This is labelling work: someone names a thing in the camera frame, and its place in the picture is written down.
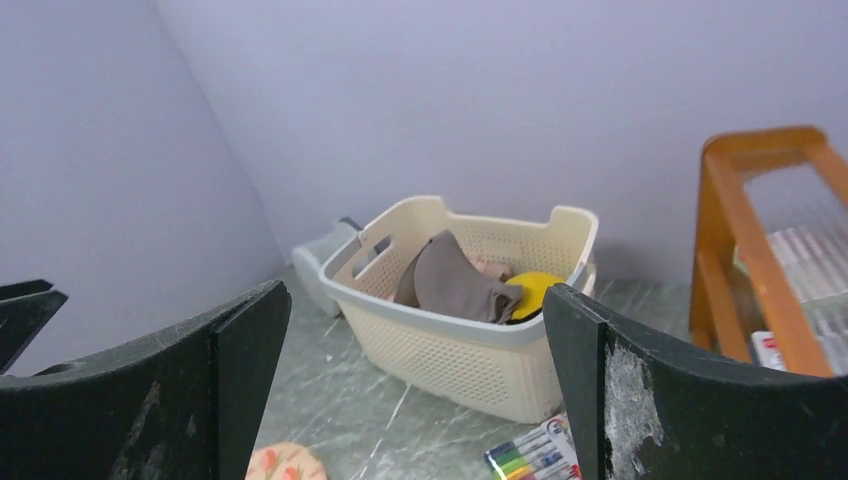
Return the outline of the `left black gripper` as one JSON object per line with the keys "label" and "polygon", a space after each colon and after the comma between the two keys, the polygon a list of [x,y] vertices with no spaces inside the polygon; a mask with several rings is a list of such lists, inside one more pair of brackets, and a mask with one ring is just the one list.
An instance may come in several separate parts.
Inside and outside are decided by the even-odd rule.
{"label": "left black gripper", "polygon": [[1,374],[14,365],[68,296],[47,280],[1,286]]}

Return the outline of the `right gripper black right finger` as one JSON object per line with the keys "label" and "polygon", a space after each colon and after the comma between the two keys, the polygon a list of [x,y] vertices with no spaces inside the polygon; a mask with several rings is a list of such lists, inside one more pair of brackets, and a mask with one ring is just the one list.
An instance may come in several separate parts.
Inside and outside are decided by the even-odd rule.
{"label": "right gripper black right finger", "polygon": [[742,363],[558,284],[543,322],[586,479],[843,479],[847,381]]}

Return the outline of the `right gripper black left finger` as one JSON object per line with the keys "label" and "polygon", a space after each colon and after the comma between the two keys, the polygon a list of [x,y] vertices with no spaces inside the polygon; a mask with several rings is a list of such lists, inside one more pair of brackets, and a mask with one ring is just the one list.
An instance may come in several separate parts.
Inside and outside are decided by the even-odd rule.
{"label": "right gripper black left finger", "polygon": [[240,479],[292,299],[279,280],[127,343],[1,378],[5,479]]}

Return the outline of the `floral mesh laundry bag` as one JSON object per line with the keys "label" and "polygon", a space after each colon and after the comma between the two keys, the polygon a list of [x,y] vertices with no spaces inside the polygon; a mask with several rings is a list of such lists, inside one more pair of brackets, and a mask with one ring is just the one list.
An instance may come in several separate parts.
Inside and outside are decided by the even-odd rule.
{"label": "floral mesh laundry bag", "polygon": [[308,447],[280,442],[255,450],[246,480],[328,480],[322,461]]}

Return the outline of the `taupe grey bra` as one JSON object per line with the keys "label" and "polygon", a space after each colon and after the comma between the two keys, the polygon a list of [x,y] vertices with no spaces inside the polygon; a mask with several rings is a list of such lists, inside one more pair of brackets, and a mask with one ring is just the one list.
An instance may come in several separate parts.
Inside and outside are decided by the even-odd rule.
{"label": "taupe grey bra", "polygon": [[390,297],[403,306],[490,324],[509,321],[523,299],[520,286],[481,271],[449,230],[427,241]]}

